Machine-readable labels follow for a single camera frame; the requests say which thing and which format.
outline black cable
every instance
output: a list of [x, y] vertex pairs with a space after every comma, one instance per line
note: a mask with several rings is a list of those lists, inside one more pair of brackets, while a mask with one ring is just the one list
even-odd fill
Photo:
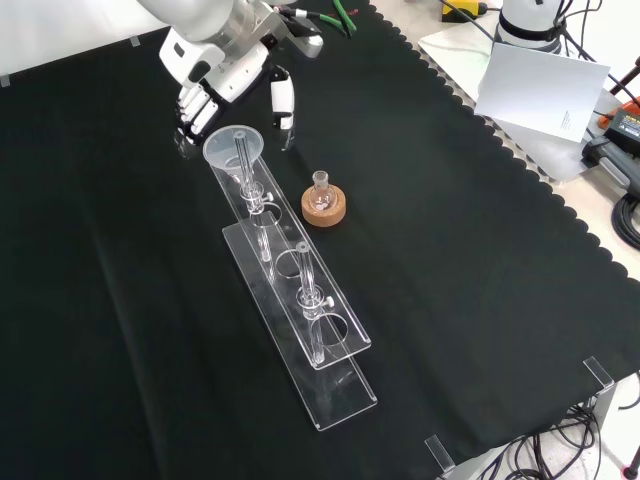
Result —
[[[598, 3], [598, 6], [596, 8], [592, 8], [591, 10], [589, 10], [589, 12], [597, 12], [598, 10], [600, 10], [600, 7], [602, 7], [602, 0], [600, 0], [600, 2]], [[569, 18], [569, 17], [573, 17], [574, 15], [580, 15], [581, 13], [585, 13], [587, 10], [578, 10], [577, 12], [572, 12], [569, 15], [567, 15], [564, 18]]]
[[584, 31], [587, 26], [587, 15], [589, 15], [589, 7], [591, 6], [591, 0], [587, 0], [587, 8], [584, 11], [584, 17], [582, 18], [582, 30], [580, 31], [580, 48], [584, 48]]
[[[498, 475], [498, 471], [500, 470], [500, 466], [503, 463], [504, 457], [507, 454], [507, 451], [517, 443], [518, 447], [516, 448], [516, 451], [514, 454], [515, 470], [512, 471], [509, 475], [507, 475], [505, 477], [505, 480], [519, 480], [519, 479], [557, 480], [562, 475], [564, 475], [569, 470], [569, 468], [571, 468], [578, 461], [578, 459], [582, 456], [582, 453], [585, 450], [595, 445], [596, 435], [593, 429], [593, 425], [595, 424], [598, 432], [597, 438], [599, 442], [598, 466], [596, 468], [596, 473], [593, 478], [593, 480], [595, 480], [596, 477], [598, 476], [598, 472], [600, 471], [600, 464], [602, 460], [602, 444], [600, 442], [600, 426], [598, 424], [598, 421], [595, 415], [593, 414], [593, 409], [590, 406], [586, 406], [586, 408], [583, 408], [580, 406], [572, 407], [567, 413], [567, 415], [565, 416], [565, 418], [563, 419], [563, 422], [568, 422], [568, 423], [560, 423], [559, 425], [555, 425], [554, 427], [547, 430], [547, 432], [544, 432], [544, 433], [549, 433], [549, 432], [557, 431], [562, 435], [562, 437], [570, 445], [578, 449], [576, 454], [571, 458], [571, 460], [567, 464], [564, 465], [564, 467], [560, 471], [558, 471], [555, 474], [551, 472], [551, 469], [549, 468], [546, 461], [544, 460], [544, 455], [542, 452], [542, 441], [541, 441], [542, 434], [536, 434], [536, 435], [531, 435], [529, 437], [519, 437], [513, 440], [512, 442], [510, 442], [502, 450], [502, 452], [500, 452], [500, 454], [493, 460], [493, 462], [491, 462], [491, 464], [489, 464], [489, 466], [485, 468], [485, 470], [480, 474], [479, 478], [481, 480], [485, 480], [485, 476], [487, 475], [487, 473], [489, 473], [489, 471], [491, 471], [491, 475], [488, 477], [487, 480], [495, 480], [495, 478]], [[584, 427], [584, 432], [582, 434], [582, 440], [580, 441], [580, 443], [576, 443], [572, 441], [564, 433], [565, 430], [576, 427], [576, 426]], [[529, 439], [531, 439], [533, 443], [535, 467], [522, 468], [520, 466], [520, 453], [522, 451], [522, 448], [526, 444], [527, 440]]]
[[342, 17], [342, 15], [340, 15], [338, 7], [336, 7], [335, 4], [333, 5], [333, 10], [336, 12], [336, 17], [338, 17], [338, 20], [340, 20], [340, 23], [342, 24], [342, 28], [344, 29], [345, 35], [349, 40], [351, 40], [351, 31], [349, 30], [349, 25], [347, 25], [347, 21]]
[[[565, 36], [565, 38], [567, 40], [569, 40], [569, 42], [571, 42], [571, 44], [576, 47], [578, 49], [578, 52], [580, 52], [582, 54], [582, 56], [584, 58], [586, 58], [587, 60], [591, 61], [591, 62], [595, 62], [595, 59], [589, 55], [587, 52], [585, 52], [584, 48], [582, 48], [580, 45], [578, 45], [578, 43], [573, 39], [573, 37], [571, 36], [571, 34], [567, 31], [566, 27], [562, 30], [562, 34]], [[620, 81], [615, 78], [613, 75], [609, 74], [607, 75], [611, 80], [613, 80], [613, 83], [615, 83], [616, 85], [618, 85], [622, 90], [624, 90], [624, 92], [629, 95], [629, 97], [633, 100], [633, 102], [638, 106], [638, 108], [640, 108], [640, 101], [633, 95], [633, 93], [631, 93], [631, 91], [625, 87], [622, 83], [620, 83]]]
[[558, 11], [556, 12], [556, 21], [560, 18], [560, 12], [562, 12], [562, 7], [564, 7], [564, 0], [560, 0], [560, 5], [558, 5]]
[[[636, 375], [638, 375], [638, 378], [640, 378], [640, 372], [636, 372]], [[633, 407], [637, 407], [638, 405], [640, 405], [640, 396], [631, 405], [627, 405], [626, 407], [618, 407], [618, 410], [631, 410]]]
[[610, 113], [602, 113], [596, 110], [594, 110], [593, 113], [595, 113], [596, 115], [600, 115], [601, 117], [607, 117], [609, 120], [613, 120], [613, 115], [611, 115]]
[[493, 39], [493, 35], [491, 35], [489, 32], [487, 32], [484, 27], [482, 25], [480, 25], [478, 22], [476, 22], [473, 18], [471, 18], [469, 15], [467, 15], [466, 13], [464, 13], [462, 10], [460, 10], [457, 7], [454, 7], [453, 5], [451, 5], [449, 2], [447, 2], [447, 0], [439, 0], [440, 3], [442, 3], [443, 5], [446, 5], [447, 7], [449, 7], [451, 10], [455, 10], [458, 15], [462, 15], [464, 18], [466, 18], [469, 22], [473, 23], [476, 28], [478, 30], [480, 30], [482, 33], [484, 33], [487, 37], [489, 37], [489, 40], [491, 40], [491, 42], [493, 43], [495, 40]]
[[569, 2], [567, 3], [567, 7], [564, 10], [562, 10], [560, 15], [556, 16], [556, 20], [559, 20], [562, 17], [564, 17], [567, 14], [567, 12], [569, 11], [569, 9], [571, 8], [571, 5], [573, 5], [573, 0], [569, 0]]
[[616, 234], [636, 250], [640, 250], [640, 232], [634, 228], [631, 218], [639, 202], [640, 200], [627, 193], [618, 200], [611, 212], [611, 223]]

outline black tablecloth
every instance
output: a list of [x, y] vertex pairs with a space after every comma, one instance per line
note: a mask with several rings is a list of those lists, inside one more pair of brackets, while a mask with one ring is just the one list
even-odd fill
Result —
[[429, 436], [460, 463], [596, 392], [587, 357], [640, 367], [637, 283], [397, 31], [345, 7], [353, 40], [274, 54], [295, 149], [272, 141], [266, 84], [223, 123], [264, 134], [294, 206], [317, 169], [346, 192], [344, 221], [309, 232], [372, 338], [379, 404], [311, 425], [216, 180], [173, 145], [156, 32], [0, 90], [2, 478], [434, 478]]

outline acrylic hole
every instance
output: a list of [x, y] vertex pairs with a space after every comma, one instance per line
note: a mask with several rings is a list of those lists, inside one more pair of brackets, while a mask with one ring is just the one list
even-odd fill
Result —
[[271, 202], [264, 202], [262, 205], [264, 206], [262, 213], [251, 215], [253, 224], [256, 227], [271, 227], [277, 225], [280, 218], [282, 218], [282, 210], [280, 207]]
[[319, 341], [322, 346], [333, 347], [347, 338], [349, 324], [337, 313], [323, 313], [317, 320], [313, 320], [311, 330], [313, 338], [322, 338]]
[[276, 270], [284, 278], [296, 278], [300, 276], [300, 265], [295, 250], [285, 250], [276, 258]]

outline clear acrylic clamp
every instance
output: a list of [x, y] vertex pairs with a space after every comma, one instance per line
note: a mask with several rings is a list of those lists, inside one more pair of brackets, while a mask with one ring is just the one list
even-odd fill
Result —
[[438, 462], [438, 465], [440, 465], [440, 468], [442, 468], [443, 474], [447, 474], [456, 468], [456, 464], [449, 456], [449, 453], [444, 448], [437, 435], [431, 435], [424, 441], [424, 443], [429, 448], [433, 458]]
[[204, 156], [238, 223], [224, 237], [318, 430], [377, 403], [353, 356], [371, 340], [261, 158], [254, 129], [211, 135]]
[[598, 393], [603, 393], [606, 390], [609, 390], [613, 387], [615, 383], [613, 378], [607, 373], [607, 371], [600, 365], [600, 362], [596, 360], [595, 357], [589, 357], [582, 362], [585, 367], [589, 369], [591, 374], [595, 377], [595, 379], [602, 385], [602, 390]]

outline white card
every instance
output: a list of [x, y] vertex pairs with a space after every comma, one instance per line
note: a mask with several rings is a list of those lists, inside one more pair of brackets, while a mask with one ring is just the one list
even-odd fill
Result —
[[496, 43], [475, 113], [580, 142], [609, 67]]

